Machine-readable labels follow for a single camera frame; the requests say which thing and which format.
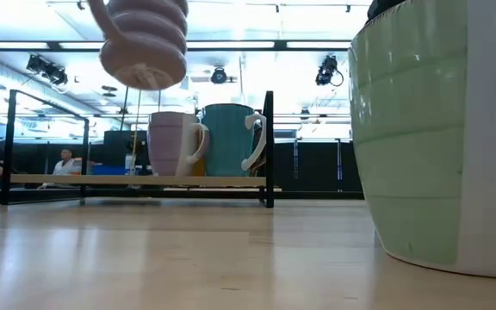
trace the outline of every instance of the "black metal frame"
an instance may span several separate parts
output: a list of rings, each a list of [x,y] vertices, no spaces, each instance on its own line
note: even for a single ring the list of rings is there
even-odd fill
[[[267,117],[267,132],[265,134],[265,207],[275,207],[275,129],[273,124],[274,95],[272,91],[265,94],[265,104],[263,105],[263,116]]]
[[[37,53],[99,53],[100,48],[63,48],[61,44],[66,43],[103,43],[103,41],[56,41],[56,40],[0,40],[1,43],[45,43],[47,48],[17,48],[17,47],[0,47],[0,52],[37,52]],[[318,43],[351,43],[351,40],[188,40],[187,43],[207,43],[211,46],[212,43],[227,43],[227,42],[269,42],[273,43],[270,47],[191,47],[189,52],[347,52],[346,47],[288,47],[288,43],[295,42],[318,42]]]
[[[15,120],[16,120],[16,95],[23,94],[25,96],[29,96],[30,98],[42,102],[52,108],[58,109],[68,115],[76,117],[80,120],[84,121],[84,151],[83,151],[83,159],[82,159],[82,174],[87,174],[87,160],[89,156],[88,144],[89,144],[89,128],[90,128],[90,120],[82,117],[74,112],[66,108],[62,108],[57,104],[49,102],[47,100],[41,99],[37,96],[30,95],[27,92],[22,90],[10,90],[9,92],[9,109],[7,112],[7,130],[5,133],[5,153],[3,156],[3,175],[2,175],[2,184],[1,184],[1,204],[9,205],[9,197],[10,197],[10,175],[12,170],[12,161],[13,161],[13,145],[15,143]],[[81,186],[82,197],[85,197],[85,186]]]

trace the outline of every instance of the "stage light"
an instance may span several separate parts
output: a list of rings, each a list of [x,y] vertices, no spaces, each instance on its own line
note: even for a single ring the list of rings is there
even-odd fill
[[[305,108],[301,108],[300,114],[301,115],[310,115],[311,113],[309,113],[309,108],[305,107]],[[300,117],[300,120],[307,121],[307,120],[309,120],[309,117]]]
[[[30,55],[26,69],[34,75],[41,74],[42,77],[49,79],[51,84],[60,85],[68,83],[65,68],[52,64],[39,55]]]
[[[335,74],[338,74],[342,78],[342,81],[339,84],[332,83],[332,77]],[[324,86],[330,84],[336,87],[344,83],[344,75],[338,70],[338,61],[336,60],[336,56],[326,55],[325,60],[323,60],[323,63],[319,68],[317,77],[315,78],[315,83],[318,86]]]
[[[214,84],[223,84],[227,81],[227,74],[225,73],[225,69],[223,67],[217,67],[214,70],[214,74],[210,78],[212,83]]]

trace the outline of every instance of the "mug rim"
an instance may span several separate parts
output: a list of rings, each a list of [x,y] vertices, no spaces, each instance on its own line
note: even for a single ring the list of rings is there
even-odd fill
[[[191,114],[191,113],[176,112],[176,111],[160,111],[160,112],[153,112],[153,113],[151,113],[151,116],[156,115],[156,114],[160,114],[160,115],[161,115],[161,114],[166,114],[166,113],[167,113],[167,114],[193,115],[193,116],[194,116],[194,114]]]
[[[250,109],[254,109],[253,107],[251,106],[248,106],[248,105],[245,105],[245,104],[240,104],[240,103],[212,103],[212,104],[209,104],[207,106],[205,106],[204,108],[202,109],[205,109],[207,107],[211,107],[211,106],[214,106],[214,105],[236,105],[236,106],[240,106],[240,107],[245,107],[245,108],[250,108]]]

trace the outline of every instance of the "teal mug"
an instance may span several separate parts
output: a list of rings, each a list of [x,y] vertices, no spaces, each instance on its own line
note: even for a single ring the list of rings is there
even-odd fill
[[[267,119],[255,113],[253,108],[240,104],[212,104],[202,110],[201,123],[210,132],[210,143],[204,157],[204,169],[208,177],[247,177],[250,167],[265,148],[260,139],[255,149],[254,123],[262,122],[265,136]]]

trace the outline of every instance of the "mug handle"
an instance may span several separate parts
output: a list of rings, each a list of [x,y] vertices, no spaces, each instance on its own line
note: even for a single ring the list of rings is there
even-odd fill
[[[265,148],[266,136],[267,136],[267,118],[260,114],[253,114],[250,116],[246,116],[245,118],[245,126],[246,129],[251,129],[254,126],[254,122],[260,120],[262,122],[262,134],[259,136],[259,141],[257,143],[256,149],[250,155],[249,158],[244,159],[240,164],[240,167],[243,171],[248,171],[250,167],[257,161],[259,156],[262,154]]]
[[[210,139],[210,130],[206,127],[206,125],[195,123],[191,125],[191,128],[194,129],[197,133],[202,132],[202,142],[200,146],[198,146],[198,150],[196,150],[194,154],[187,157],[187,164],[195,164],[202,158],[202,156],[204,156],[204,153],[206,153],[206,151],[208,150]]]

